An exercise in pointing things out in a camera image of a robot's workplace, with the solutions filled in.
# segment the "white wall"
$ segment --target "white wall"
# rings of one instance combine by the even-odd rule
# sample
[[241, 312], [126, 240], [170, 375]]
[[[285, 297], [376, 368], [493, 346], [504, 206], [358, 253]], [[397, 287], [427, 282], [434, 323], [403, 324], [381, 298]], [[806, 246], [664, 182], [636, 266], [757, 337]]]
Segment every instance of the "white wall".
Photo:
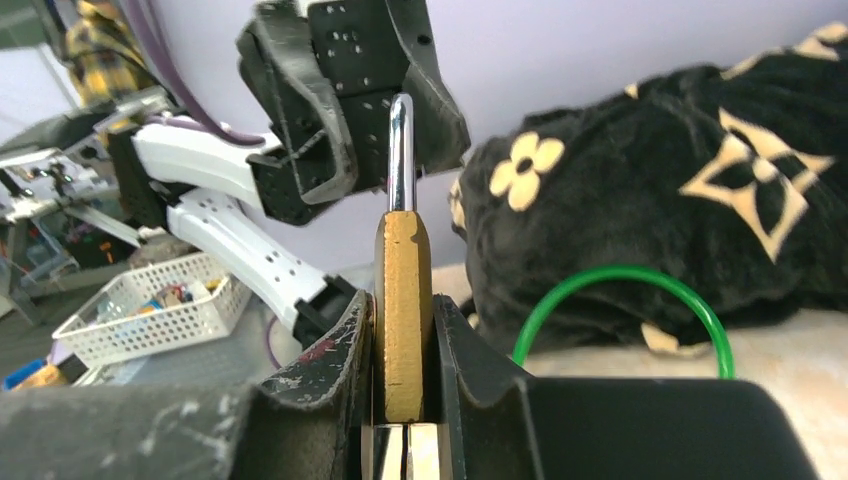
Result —
[[[234, 40], [253, 0], [154, 0], [174, 58], [219, 121], [264, 131], [264, 112], [236, 71]], [[581, 105], [677, 66], [733, 63], [848, 21], [846, 0], [428, 0], [442, 76], [474, 141], [529, 111]], [[421, 182], [419, 203], [436, 264], [459, 261], [449, 228], [452, 175]], [[260, 219], [283, 245], [324, 269], [370, 261], [382, 195], [347, 199], [306, 228]]]
[[0, 51], [0, 142], [73, 108], [70, 80], [46, 45]]

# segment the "white plastic basket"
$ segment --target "white plastic basket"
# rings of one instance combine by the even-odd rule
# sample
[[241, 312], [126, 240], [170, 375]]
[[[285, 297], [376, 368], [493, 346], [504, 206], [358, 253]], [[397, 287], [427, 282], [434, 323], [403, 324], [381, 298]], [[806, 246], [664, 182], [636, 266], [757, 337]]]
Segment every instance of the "white plastic basket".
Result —
[[[211, 296], [136, 315], [161, 289], [221, 279]], [[53, 339], [88, 368], [123, 362], [226, 337], [251, 291], [205, 253], [123, 273], [62, 324]]]

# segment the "silver shackle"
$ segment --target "silver shackle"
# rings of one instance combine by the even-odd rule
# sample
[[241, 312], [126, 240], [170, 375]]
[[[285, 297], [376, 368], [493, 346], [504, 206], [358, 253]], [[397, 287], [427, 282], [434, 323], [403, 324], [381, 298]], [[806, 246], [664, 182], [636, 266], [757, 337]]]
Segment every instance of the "silver shackle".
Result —
[[415, 211], [415, 154], [412, 97], [399, 93], [389, 111], [389, 211]]

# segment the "black plush pillow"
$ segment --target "black plush pillow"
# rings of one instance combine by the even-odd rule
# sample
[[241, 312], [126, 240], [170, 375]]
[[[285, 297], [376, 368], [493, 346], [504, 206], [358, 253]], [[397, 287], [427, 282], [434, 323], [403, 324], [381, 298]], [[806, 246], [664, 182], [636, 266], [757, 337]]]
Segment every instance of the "black plush pillow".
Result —
[[[451, 191], [478, 331], [507, 352], [557, 283], [639, 265], [696, 290], [728, 327], [848, 303], [848, 29], [729, 70], [686, 68], [588, 108], [533, 115], [480, 146]], [[709, 340], [676, 297], [588, 287], [538, 347]]]

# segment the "cable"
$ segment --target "cable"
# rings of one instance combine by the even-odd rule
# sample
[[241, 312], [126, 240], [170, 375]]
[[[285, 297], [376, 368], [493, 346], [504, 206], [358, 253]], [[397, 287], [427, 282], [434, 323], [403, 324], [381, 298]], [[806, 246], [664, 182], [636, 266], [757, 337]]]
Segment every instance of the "cable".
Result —
[[[150, 10], [151, 16], [157, 17], [157, 24], [161, 30], [161, 23], [158, 22], [157, 9], [155, 2], [147, 2], [147, 7]], [[191, 90], [183, 82], [180, 73], [177, 71], [176, 65], [170, 61], [170, 53], [164, 45], [164, 39], [156, 38], [156, 33], [151, 28], [145, 17], [144, 9], [141, 5], [141, 0], [130, 0], [126, 2], [125, 17], [132, 31], [136, 34], [141, 47], [147, 51], [153, 65], [162, 75], [177, 97], [185, 103], [186, 110], [192, 118], [198, 123], [206, 127], [209, 133], [216, 137], [229, 142], [233, 145], [241, 147], [261, 146], [265, 143], [265, 138], [260, 135], [239, 133], [229, 129], [224, 129], [216, 122], [209, 113], [203, 108], [200, 102], [192, 95]]]
[[283, 368], [280, 365], [280, 361], [277, 360], [277, 356], [274, 355], [274, 349], [271, 348], [271, 332], [274, 330], [274, 324], [277, 323], [277, 316], [274, 315], [271, 317], [271, 321], [268, 322], [268, 326], [265, 327], [265, 351], [268, 352], [268, 359], [271, 360], [271, 365], [274, 366], [277, 370]]
[[706, 327], [707, 332], [710, 334], [716, 356], [718, 357], [719, 378], [732, 379], [736, 376], [733, 352], [730, 348], [730, 342], [727, 340], [727, 333], [724, 331], [724, 327], [722, 327], [715, 312], [713, 312], [712, 308], [710, 308], [704, 299], [673, 277], [655, 270], [636, 266], [593, 268], [567, 278], [554, 287], [536, 305], [521, 328], [521, 333], [518, 335], [518, 340], [515, 342], [515, 349], [512, 353], [513, 361], [518, 365], [524, 365], [524, 361], [530, 353], [530, 347], [539, 329], [542, 328], [548, 316], [553, 313], [566, 297], [583, 287], [609, 280], [636, 280], [649, 283], [665, 289], [682, 300], [686, 306], [692, 309], [701, 322], [704, 323], [704, 327]]

